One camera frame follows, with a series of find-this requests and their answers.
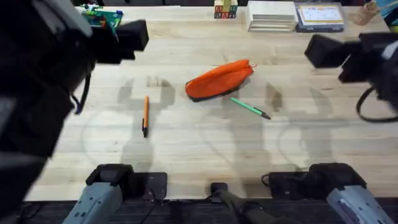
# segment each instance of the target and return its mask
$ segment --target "pencil case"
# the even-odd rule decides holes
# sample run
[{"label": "pencil case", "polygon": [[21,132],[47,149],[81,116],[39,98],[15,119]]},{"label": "pencil case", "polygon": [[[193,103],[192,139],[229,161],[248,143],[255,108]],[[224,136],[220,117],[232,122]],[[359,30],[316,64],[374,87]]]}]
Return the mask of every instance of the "pencil case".
[{"label": "pencil case", "polygon": [[194,102],[227,95],[238,90],[252,73],[249,60],[227,63],[189,81],[185,85],[185,92]]}]

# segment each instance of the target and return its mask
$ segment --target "toy block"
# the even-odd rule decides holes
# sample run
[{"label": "toy block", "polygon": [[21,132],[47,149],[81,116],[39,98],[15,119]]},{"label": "toy block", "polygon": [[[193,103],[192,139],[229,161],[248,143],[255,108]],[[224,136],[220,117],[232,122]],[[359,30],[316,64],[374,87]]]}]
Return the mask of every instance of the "toy block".
[{"label": "toy block", "polygon": [[214,18],[215,19],[221,19],[221,12],[215,12],[214,13]]},{"label": "toy block", "polygon": [[215,19],[234,19],[238,10],[238,0],[215,0]]},{"label": "toy block", "polygon": [[216,6],[215,12],[222,12],[223,6]]},{"label": "toy block", "polygon": [[223,0],[223,12],[229,12],[231,0]]},{"label": "toy block", "polygon": [[238,6],[230,6],[229,12],[236,12],[238,10]]}]

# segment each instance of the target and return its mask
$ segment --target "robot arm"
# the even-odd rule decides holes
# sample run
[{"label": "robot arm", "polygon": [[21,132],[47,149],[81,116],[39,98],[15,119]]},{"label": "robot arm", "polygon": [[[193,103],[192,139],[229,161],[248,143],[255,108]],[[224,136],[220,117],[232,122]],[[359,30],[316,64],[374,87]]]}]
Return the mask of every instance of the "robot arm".
[{"label": "robot arm", "polygon": [[314,164],[308,172],[271,172],[273,198],[326,200],[347,224],[394,224],[347,164]]},{"label": "robot arm", "polygon": [[[116,30],[91,26],[70,1],[2,1],[1,7],[0,218],[19,206],[52,156],[75,107],[71,98],[81,112],[95,63],[134,59],[149,41],[145,21]],[[73,92],[83,80],[79,102]]]}]

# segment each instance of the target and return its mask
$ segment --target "pen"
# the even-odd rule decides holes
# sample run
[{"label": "pen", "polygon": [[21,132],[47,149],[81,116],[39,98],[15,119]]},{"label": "pen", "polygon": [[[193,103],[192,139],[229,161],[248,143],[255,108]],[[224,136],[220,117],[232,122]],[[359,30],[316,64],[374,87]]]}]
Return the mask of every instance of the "pen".
[{"label": "pen", "polygon": [[144,138],[148,137],[148,112],[149,98],[148,96],[145,96],[144,118],[142,119],[142,132],[144,133]]},{"label": "pen", "polygon": [[248,109],[248,110],[251,110],[252,112],[255,112],[256,114],[262,116],[263,118],[271,119],[265,112],[263,112],[263,111],[261,111],[261,110],[255,108],[255,107],[252,107],[252,106],[250,106],[250,105],[247,105],[247,104],[243,103],[242,101],[236,99],[235,97],[231,97],[231,100],[232,100],[233,102],[235,102],[235,103],[237,103],[237,104],[243,106],[244,108],[246,108],[246,109]]}]

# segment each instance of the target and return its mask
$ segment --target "wooden table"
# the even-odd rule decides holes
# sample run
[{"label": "wooden table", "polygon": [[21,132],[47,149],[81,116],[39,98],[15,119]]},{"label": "wooden table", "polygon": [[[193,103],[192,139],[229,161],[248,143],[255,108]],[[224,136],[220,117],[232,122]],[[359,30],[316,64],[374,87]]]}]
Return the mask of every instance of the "wooden table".
[{"label": "wooden table", "polygon": [[[303,54],[312,34],[248,33],[244,7],[237,19],[222,21],[213,19],[212,7],[117,9],[125,21],[147,20],[146,51],[120,66],[96,66],[83,114],[67,119],[27,200],[76,200],[90,172],[104,163],[166,172],[168,198],[203,198],[211,182],[227,182],[239,196],[268,197],[262,174],[346,162],[376,196],[398,196],[398,125],[358,119],[354,106],[368,84],[342,85],[339,69],[315,70]],[[356,10],[345,8],[348,17]],[[327,35],[354,40],[379,31],[387,27],[376,16],[366,26],[348,22],[344,33]],[[270,121],[230,96],[193,103],[185,94],[187,81],[242,58],[258,66],[230,96],[266,111]],[[145,95],[148,139],[141,131]],[[363,111],[391,114],[373,97]]]}]

